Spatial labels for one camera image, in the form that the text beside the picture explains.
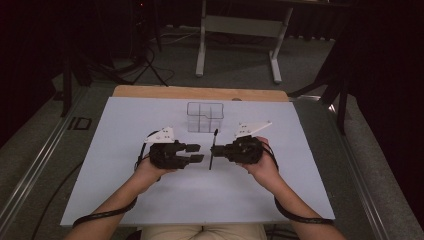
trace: clear acrylic box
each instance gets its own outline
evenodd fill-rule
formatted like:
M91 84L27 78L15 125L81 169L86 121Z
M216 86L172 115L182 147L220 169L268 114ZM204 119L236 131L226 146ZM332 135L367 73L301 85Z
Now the clear acrylic box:
M221 131L224 119L224 104L222 103L187 103L188 131L213 133Z

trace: forearm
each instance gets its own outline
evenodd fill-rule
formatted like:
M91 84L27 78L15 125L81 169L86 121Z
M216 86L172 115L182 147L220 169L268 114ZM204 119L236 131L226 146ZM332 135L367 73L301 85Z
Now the forearm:
M130 179L101 204L93 214L128 206L139 193L145 190L147 187L134 186ZM65 239L110 239L123 216L124 213L81 223L72 229Z
M310 208L286 183L278 181L271 191L281 206L287 211L305 218L321 216ZM290 221L300 239L345 239L343 235L329 224L310 224Z

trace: black cable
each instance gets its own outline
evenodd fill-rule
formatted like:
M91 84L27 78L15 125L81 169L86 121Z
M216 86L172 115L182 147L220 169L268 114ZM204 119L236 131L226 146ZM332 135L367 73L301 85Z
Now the black cable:
M151 135L153 135L157 132L158 131L150 133L148 137L150 137ZM141 147L140 156L138 157L138 160L137 160L135 167L134 167L134 171L137 169L140 162L147 158L147 156L143 157L145 147L146 147L146 143L143 143L143 146ZM136 203L137 203L137 197L130 204L128 204L127 206L125 206L123 208L108 211L108 212L94 213L94 214L86 215L84 217L80 217L74 222L74 224L72 225L72 228L75 228L76 226L78 226L79 224L84 223L84 222L88 222L88 221L92 221L92 220L96 220L96 219L100 219L100 218L112 217L112 216L116 216L116 215L126 213L129 210L131 210L135 206Z
M272 160L274 161L275 167L278 170L278 163L277 163L277 159L275 159L274 153L271 149L271 147L267 144L262 142L263 144L265 144L269 150L265 147L262 146L262 149L272 158ZM295 221L295 222L301 222L301 223L310 223L310 224L333 224L334 221L331 219L326 219L326 218L305 218L305 217L301 217L298 216L294 213L291 213L289 211L287 211L286 209L283 208L283 206L281 206L280 202L278 202L278 200L274 197L274 202L275 202L275 206L277 207L278 211L283 214L286 218Z
M46 207L43 210L43 213L41 214L40 219L38 220L37 226L34 229L34 232L32 233L31 239L34 240L35 236L37 235L38 229L40 228L41 222L43 221L44 215L47 213L47 209L49 208L50 204L52 203L54 197L59 192L59 190L62 188L62 186L65 184L65 182L72 176L72 174L81 167L83 162L80 162L68 175L65 177L65 179L62 180L62 182L59 184L59 186L56 188L56 191L53 193L53 195L50 197L49 202L47 203Z
M127 206L123 208L113 210L113 211L108 211L108 212L94 213L84 217L80 217L74 222L74 224L72 225L72 228L75 228L76 226L84 222L88 222L88 221L92 221L92 220L96 220L100 218L112 217L112 216L126 213L129 210L131 210L136 203L137 203L137 198L135 198L130 204L128 204Z

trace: beige pants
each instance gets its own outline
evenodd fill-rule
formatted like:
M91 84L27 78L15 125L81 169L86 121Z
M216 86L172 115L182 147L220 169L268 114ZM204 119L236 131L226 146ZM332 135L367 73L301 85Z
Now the beige pants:
M147 226L142 240L266 240L262 224Z

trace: gray carpet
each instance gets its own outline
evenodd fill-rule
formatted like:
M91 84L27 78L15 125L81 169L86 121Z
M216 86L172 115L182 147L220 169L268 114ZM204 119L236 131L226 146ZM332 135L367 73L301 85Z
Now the gray carpet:
M166 31L180 34L192 29ZM318 40L287 39L278 57L283 82L276 85L268 62L268 49L269 46L273 47L273 40L265 39L253 45L229 45L225 44L226 39L222 36L209 35L202 78L195 76L197 38L175 41L177 37L172 35L164 36L162 40L162 52L157 50L154 43L151 44L155 52L153 65L164 80L172 76L166 80L171 86L282 89L286 92L313 82L333 44ZM251 39L243 37L238 40L243 42ZM125 78L133 80L139 73L129 73ZM0 206L5 206L15 186L58 125L68 127L73 117L93 120L89 130L70 129L63 132L44 170L8 227L4 239L31 239L50 197L71 170L84 160L103 107L116 86L102 76L94 75L96 79L90 88L75 87L74 95L80 94L81 98L67 120L59 117L61 103L51 100L0 150ZM60 81L60 78L58 76L54 81ZM160 82L149 69L136 84L158 85ZM309 94L320 95L322 91L323 88L320 88ZM377 206L379 217L384 222L387 238L424 239L422 229L417 226L355 99L349 97L346 138L340 137L334 129L328 131L328 121L331 121L328 114L331 113L325 111L322 105L308 100L299 100L295 104L305 132L310 133L307 139L329 192L337 218L336 225L348 239L386 239L386 236L375 237L368 223L363 199L352 182L354 177L349 161L345 159L344 151L338 150L342 149L343 141L348 141L351 146L349 150L364 177L366 190L369 190ZM47 208L36 239L60 239L69 231L59 226L59 223L77 174L78 170L64 183ZM125 239L134 230L120 228L113 239Z

